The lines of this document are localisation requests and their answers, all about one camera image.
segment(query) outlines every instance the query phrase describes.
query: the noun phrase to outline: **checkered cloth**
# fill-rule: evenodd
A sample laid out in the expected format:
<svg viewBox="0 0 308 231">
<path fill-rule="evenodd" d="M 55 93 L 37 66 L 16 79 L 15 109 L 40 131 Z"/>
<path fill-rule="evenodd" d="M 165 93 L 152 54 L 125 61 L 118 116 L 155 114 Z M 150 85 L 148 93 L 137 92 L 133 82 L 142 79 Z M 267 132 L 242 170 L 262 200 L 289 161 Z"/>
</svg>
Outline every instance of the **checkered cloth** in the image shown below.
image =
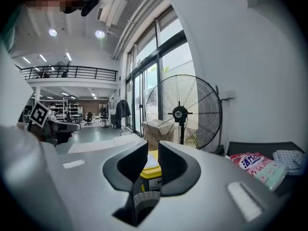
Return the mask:
<svg viewBox="0 0 308 231">
<path fill-rule="evenodd" d="M 302 175 L 308 161 L 308 155 L 300 151 L 277 150 L 273 158 L 287 167 L 287 175 Z"/>
</svg>

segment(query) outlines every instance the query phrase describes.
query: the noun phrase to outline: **ceiling light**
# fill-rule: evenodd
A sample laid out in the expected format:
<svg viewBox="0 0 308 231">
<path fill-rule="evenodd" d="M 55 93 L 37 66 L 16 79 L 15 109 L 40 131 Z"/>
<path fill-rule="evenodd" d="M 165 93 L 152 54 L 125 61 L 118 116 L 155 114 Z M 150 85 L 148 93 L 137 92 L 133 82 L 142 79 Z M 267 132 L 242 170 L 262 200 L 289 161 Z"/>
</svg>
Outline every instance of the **ceiling light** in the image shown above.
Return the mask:
<svg viewBox="0 0 308 231">
<path fill-rule="evenodd" d="M 47 62 L 46 59 L 42 55 L 39 55 L 39 56 L 44 60 L 44 62 Z"/>
<path fill-rule="evenodd" d="M 57 36 L 57 31 L 55 30 L 55 29 L 50 29 L 49 30 L 49 34 L 51 35 L 51 36 L 53 36 L 53 37 L 55 37 L 55 36 Z"/>
<path fill-rule="evenodd" d="M 27 63 L 29 63 L 29 64 L 31 63 L 31 62 L 29 62 L 25 57 L 23 57 L 23 59 L 24 59 Z"/>
<path fill-rule="evenodd" d="M 98 30 L 98 31 L 95 32 L 95 36 L 99 39 L 102 39 L 102 38 L 105 37 L 105 33 L 101 30 Z"/>
<path fill-rule="evenodd" d="M 66 53 L 67 57 L 68 57 L 68 60 L 72 60 L 71 56 L 69 55 L 69 53 Z"/>
</svg>

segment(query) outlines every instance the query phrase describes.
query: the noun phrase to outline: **black railing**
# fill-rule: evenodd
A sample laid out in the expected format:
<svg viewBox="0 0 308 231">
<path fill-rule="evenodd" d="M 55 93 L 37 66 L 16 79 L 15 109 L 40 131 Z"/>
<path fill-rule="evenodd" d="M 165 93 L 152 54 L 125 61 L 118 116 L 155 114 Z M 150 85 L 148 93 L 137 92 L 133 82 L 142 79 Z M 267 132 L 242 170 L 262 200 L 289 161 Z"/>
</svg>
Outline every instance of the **black railing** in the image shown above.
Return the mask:
<svg viewBox="0 0 308 231">
<path fill-rule="evenodd" d="M 82 66 L 41 66 L 19 70 L 24 79 L 86 78 L 116 81 L 115 70 Z"/>
</svg>

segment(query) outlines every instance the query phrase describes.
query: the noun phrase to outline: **air conditioner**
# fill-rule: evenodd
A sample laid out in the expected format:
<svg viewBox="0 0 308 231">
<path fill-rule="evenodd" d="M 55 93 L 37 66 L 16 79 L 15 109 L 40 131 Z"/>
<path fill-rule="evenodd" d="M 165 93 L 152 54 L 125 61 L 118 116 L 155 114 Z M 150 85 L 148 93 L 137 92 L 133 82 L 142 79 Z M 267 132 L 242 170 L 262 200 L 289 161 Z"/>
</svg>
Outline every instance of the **air conditioner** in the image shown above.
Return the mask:
<svg viewBox="0 0 308 231">
<path fill-rule="evenodd" d="M 96 15 L 96 20 L 106 23 L 107 27 L 116 25 L 126 4 L 126 0 L 102 0 Z"/>
</svg>

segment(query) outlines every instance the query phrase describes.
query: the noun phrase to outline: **gray floor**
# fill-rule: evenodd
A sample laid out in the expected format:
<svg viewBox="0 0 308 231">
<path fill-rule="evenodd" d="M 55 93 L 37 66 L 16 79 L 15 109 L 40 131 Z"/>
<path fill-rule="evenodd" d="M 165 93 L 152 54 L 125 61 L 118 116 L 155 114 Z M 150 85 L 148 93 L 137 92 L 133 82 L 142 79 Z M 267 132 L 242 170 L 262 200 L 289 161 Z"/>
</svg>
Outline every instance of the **gray floor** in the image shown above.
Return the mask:
<svg viewBox="0 0 308 231">
<path fill-rule="evenodd" d="M 56 146 L 58 154 L 66 154 L 75 143 L 88 143 L 97 141 L 107 141 L 114 137 L 120 136 L 121 129 L 90 127 L 82 128 L 80 131 L 74 132 L 73 137 L 69 138 L 67 143 Z"/>
</svg>

